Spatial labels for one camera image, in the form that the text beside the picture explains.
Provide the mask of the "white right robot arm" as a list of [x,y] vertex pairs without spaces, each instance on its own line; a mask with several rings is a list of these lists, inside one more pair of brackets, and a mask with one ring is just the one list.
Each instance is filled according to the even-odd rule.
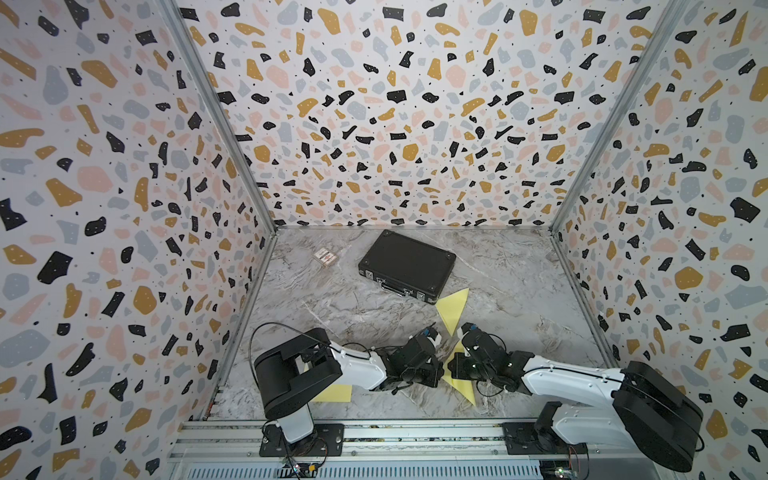
[[448,362],[451,377],[547,397],[533,424],[541,446],[636,448],[668,470],[692,470],[704,446],[702,410],[650,365],[588,368],[506,351],[472,323],[460,332],[459,350]]

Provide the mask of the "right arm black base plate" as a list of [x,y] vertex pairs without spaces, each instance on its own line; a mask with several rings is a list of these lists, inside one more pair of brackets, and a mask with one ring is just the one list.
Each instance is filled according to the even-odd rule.
[[508,455],[586,454],[585,444],[569,445],[547,430],[542,436],[533,422],[506,422],[501,425]]

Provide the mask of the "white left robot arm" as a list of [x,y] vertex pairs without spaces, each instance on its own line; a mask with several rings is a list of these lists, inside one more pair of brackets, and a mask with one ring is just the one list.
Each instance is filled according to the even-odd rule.
[[249,367],[265,418],[293,446],[315,435],[309,403],[335,384],[392,394],[412,385],[437,387],[440,343],[437,329],[428,326],[402,345],[356,351],[314,328],[250,358]]

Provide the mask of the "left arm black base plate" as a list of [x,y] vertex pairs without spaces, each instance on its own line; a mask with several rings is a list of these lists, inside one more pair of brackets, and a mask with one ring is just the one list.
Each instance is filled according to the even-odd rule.
[[286,457],[339,457],[344,444],[345,426],[342,423],[322,423],[302,440],[288,442],[276,423],[268,423],[263,429],[259,456],[263,458]]

